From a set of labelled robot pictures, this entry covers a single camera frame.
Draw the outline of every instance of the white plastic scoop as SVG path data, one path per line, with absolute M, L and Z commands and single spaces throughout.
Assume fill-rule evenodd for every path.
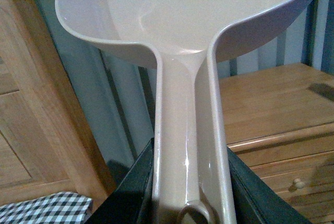
M 216 61 L 284 31 L 311 0 L 56 0 L 74 36 L 157 68 L 155 223 L 236 223 Z

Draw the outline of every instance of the wooden door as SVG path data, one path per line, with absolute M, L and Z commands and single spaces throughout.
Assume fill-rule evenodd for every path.
M 0 0 L 0 205 L 115 183 L 33 0 Z

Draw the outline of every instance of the handle hole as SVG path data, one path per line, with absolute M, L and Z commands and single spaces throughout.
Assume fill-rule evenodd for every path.
M 208 220 L 200 212 L 189 209 L 183 216 L 180 224 L 208 224 Z

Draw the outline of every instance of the wooden cabinet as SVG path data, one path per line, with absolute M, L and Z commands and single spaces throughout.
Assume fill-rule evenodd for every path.
M 33 0 L 0 0 L 0 205 L 115 183 Z
M 220 90 L 228 146 L 311 222 L 333 221 L 334 77 L 299 63 Z

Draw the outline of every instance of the blue and white checkered fabric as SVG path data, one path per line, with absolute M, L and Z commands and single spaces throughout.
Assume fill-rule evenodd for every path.
M 92 199 L 71 192 L 60 192 L 32 201 L 0 207 L 0 223 L 84 223 Z

